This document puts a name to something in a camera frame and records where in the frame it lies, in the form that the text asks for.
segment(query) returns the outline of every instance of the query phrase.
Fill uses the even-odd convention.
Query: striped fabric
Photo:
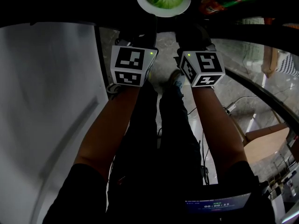
[[[287,57],[282,60],[280,64],[278,64],[278,67],[275,71],[289,74],[294,77],[299,77],[299,71],[295,69],[291,54],[288,54]]]

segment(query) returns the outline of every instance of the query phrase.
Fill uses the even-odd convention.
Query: white wall
[[[107,102],[93,29],[52,22],[0,28],[2,224],[41,222]]]

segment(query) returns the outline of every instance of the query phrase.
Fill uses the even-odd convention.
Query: forearm
[[[218,177],[238,161],[246,161],[243,143],[212,89],[193,88],[195,104]]]
[[[86,133],[75,163],[84,163],[98,170],[107,181],[109,168],[126,132],[139,88],[126,87],[109,100]]]

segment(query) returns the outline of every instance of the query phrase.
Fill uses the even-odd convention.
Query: sneaker
[[[181,70],[175,70],[169,77],[169,86],[175,85],[180,90],[182,89],[185,83],[185,76],[182,74]]]

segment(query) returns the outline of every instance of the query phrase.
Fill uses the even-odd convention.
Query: white plate
[[[137,0],[142,9],[150,14],[154,14],[157,17],[174,17],[180,15],[189,7],[191,0],[183,0],[182,3],[172,9],[159,8],[150,4],[147,0]]]

